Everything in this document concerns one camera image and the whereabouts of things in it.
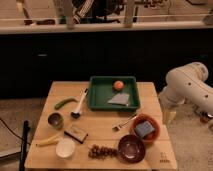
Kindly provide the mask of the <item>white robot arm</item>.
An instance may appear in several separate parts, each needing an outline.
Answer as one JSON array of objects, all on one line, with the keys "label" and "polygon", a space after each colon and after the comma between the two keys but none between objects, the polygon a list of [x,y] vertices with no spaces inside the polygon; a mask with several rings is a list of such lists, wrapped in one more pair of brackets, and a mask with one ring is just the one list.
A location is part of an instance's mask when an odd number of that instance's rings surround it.
[{"label": "white robot arm", "polygon": [[173,115],[173,108],[182,105],[186,99],[213,115],[213,87],[205,83],[208,75],[207,67],[200,62],[174,68],[166,74],[167,85],[158,95],[165,125]]}]

